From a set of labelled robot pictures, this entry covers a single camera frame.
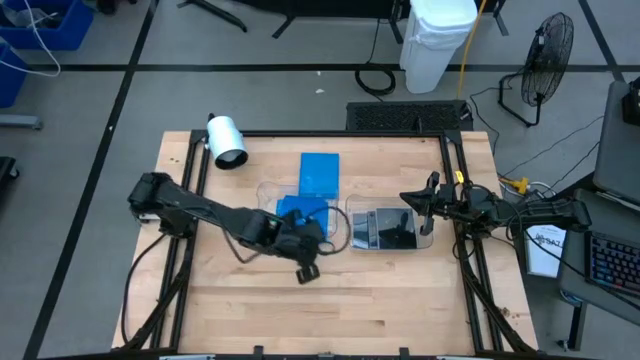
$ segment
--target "white lamp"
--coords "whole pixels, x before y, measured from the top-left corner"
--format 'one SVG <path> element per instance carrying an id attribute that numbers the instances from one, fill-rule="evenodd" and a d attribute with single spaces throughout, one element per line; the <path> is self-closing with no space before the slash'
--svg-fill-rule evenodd
<path id="1" fill-rule="evenodd" d="M 216 167 L 231 170 L 247 162 L 249 154 L 242 141 L 242 134 L 230 117 L 209 114 L 207 133 L 209 150 Z"/>

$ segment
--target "wooden tabletop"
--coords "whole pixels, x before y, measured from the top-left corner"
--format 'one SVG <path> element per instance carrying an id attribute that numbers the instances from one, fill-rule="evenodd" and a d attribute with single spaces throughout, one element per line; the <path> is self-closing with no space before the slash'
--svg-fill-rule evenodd
<path id="1" fill-rule="evenodd" d="M 165 133 L 156 171 L 179 182 L 188 140 L 188 132 Z M 463 133 L 463 142 L 471 179 L 500 193 L 487 134 Z M 343 209 L 350 195 L 397 197 L 401 191 L 424 188 L 432 171 L 443 171 L 437 139 L 249 137 L 245 144 L 249 161 L 239 169 L 221 171 L 210 161 L 206 197 L 230 207 L 257 207 L 261 183 L 297 184 L 301 152 L 340 153 Z M 136 256 L 158 237 L 157 228 L 157 223 L 142 227 Z M 495 235 L 501 237 L 503 231 Z M 334 242 L 340 236 L 338 232 Z M 417 251 L 347 248 L 319 257 L 321 277 L 301 286 L 293 261 L 261 256 L 240 264 L 220 229 L 201 222 L 179 350 L 241 354 L 263 345 L 266 354 L 394 355 L 400 347 L 414 355 L 473 354 L 460 267 L 451 254 L 450 221 L 436 219 L 434 239 L 431 247 Z M 152 250 L 133 276 L 129 336 L 156 304 L 168 244 L 166 240 Z M 537 348 L 513 248 L 491 239 L 484 245 L 496 304 L 505 309 L 522 338 Z M 490 348 L 486 313 L 477 304 L 484 344 Z M 163 344 L 168 344 L 173 313 L 173 308 L 168 310 Z M 122 344 L 119 331 L 113 344 Z"/>

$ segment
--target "gray floor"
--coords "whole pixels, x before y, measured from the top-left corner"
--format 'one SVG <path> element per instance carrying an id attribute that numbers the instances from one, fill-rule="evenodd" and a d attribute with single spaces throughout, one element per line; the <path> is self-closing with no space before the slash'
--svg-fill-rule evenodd
<path id="1" fill-rule="evenodd" d="M 283 16 L 213 2 L 242 18 L 249 33 L 193 6 L 177 9 L 174 2 L 161 1 L 140 62 L 360 63 L 369 56 L 375 21 L 298 19 L 274 40 L 270 34 Z M 629 35 L 637 30 L 633 15 L 640 11 L 640 3 L 589 3 L 618 63 L 640 64 L 632 43 L 637 39 Z M 64 64 L 128 63 L 148 4 L 148 0 L 135 6 L 122 2 L 116 16 L 96 15 L 82 48 L 56 56 Z M 522 64 L 538 24 L 558 11 L 570 15 L 576 28 L 570 63 L 606 64 L 577 0 L 544 0 L 536 5 L 507 0 L 503 17 L 510 36 L 502 37 L 491 18 L 483 19 L 468 63 Z M 400 49 L 388 25 L 383 25 L 375 60 L 397 63 Z M 30 62 L 47 62 L 38 52 L 21 55 Z M 460 61 L 458 52 L 452 62 Z M 446 73 L 434 92 L 419 96 L 406 91 L 403 73 L 396 75 L 398 89 L 385 100 L 456 96 L 457 73 Z M 497 85 L 503 75 L 468 73 L 463 98 Z M 373 74 L 367 77 L 374 84 L 385 81 Z M 22 170 L 0 208 L 0 284 L 5 289 L 0 293 L 1 359 L 15 359 L 24 352 L 122 78 L 119 72 L 68 72 L 57 79 L 29 76 L 16 105 L 0 111 L 36 114 L 45 121 L 40 132 L 0 131 L 0 154 L 18 158 Z M 612 80 L 608 72 L 567 73 L 545 104 L 542 124 L 528 130 L 498 108 L 495 91 L 476 97 L 482 117 L 501 133 L 498 169 L 511 169 L 602 115 Z M 318 89 L 324 92 L 317 94 Z M 137 235 L 125 199 L 140 173 L 153 168 L 164 131 L 202 128 L 209 112 L 233 117 L 241 129 L 344 129 L 346 105 L 354 101 L 375 99 L 357 86 L 351 72 L 135 74 L 40 356 L 108 350 Z M 534 115 L 534 109 L 520 101 L 519 91 L 509 92 L 507 101 L 528 117 Z M 487 130 L 477 116 L 475 126 Z M 512 175 L 553 183 L 586 154 L 599 134 L 600 122 Z M 590 157 L 557 188 L 590 172 L 594 162 L 595 156 Z M 560 300 L 553 281 L 525 277 L 525 285 L 540 348 L 561 353 L 555 341 L 568 335 L 571 307 Z M 567 355 L 637 358 L 640 344 L 633 340 L 639 336 L 637 327 L 594 309 L 588 316 L 583 350 Z"/>

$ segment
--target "blue block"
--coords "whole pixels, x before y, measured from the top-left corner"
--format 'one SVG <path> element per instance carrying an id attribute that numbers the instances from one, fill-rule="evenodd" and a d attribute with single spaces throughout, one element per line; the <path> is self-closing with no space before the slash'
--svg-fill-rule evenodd
<path id="1" fill-rule="evenodd" d="M 0 60 L 20 69 L 27 68 L 24 61 L 5 44 L 0 44 Z M 13 105 L 26 76 L 25 72 L 0 64 L 0 108 Z"/>
<path id="2" fill-rule="evenodd" d="M 302 153 L 298 195 L 337 199 L 340 191 L 340 155 Z"/>
<path id="3" fill-rule="evenodd" d="M 321 198 L 287 195 L 284 199 L 278 200 L 276 215 L 284 216 L 288 212 L 298 209 L 302 212 L 302 216 L 307 217 L 318 209 L 325 209 L 314 213 L 313 218 L 318 221 L 324 236 L 327 237 L 327 229 L 329 227 L 329 209 L 327 209 L 327 206 L 327 201 Z"/>
<path id="4" fill-rule="evenodd" d="M 16 11 L 26 9 L 24 0 L 5 0 L 4 5 Z M 55 29 L 38 29 L 42 42 L 49 50 L 77 50 L 93 21 L 93 13 L 82 0 L 29 0 L 32 9 L 40 8 L 47 14 L 64 14 Z M 32 29 L 0 27 L 0 37 L 16 49 L 41 49 Z"/>

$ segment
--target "black fan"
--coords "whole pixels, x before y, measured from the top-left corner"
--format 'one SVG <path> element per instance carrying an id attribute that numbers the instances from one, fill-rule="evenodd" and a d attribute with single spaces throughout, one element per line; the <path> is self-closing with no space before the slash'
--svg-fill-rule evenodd
<path id="1" fill-rule="evenodd" d="M 563 13 L 548 17 L 536 30 L 525 65 L 515 74 L 500 79 L 498 104 L 527 127 L 538 125 L 540 108 L 556 92 L 567 68 L 573 47 L 573 21 Z M 531 123 L 502 101 L 504 82 L 522 75 L 522 100 L 537 107 L 536 121 Z"/>

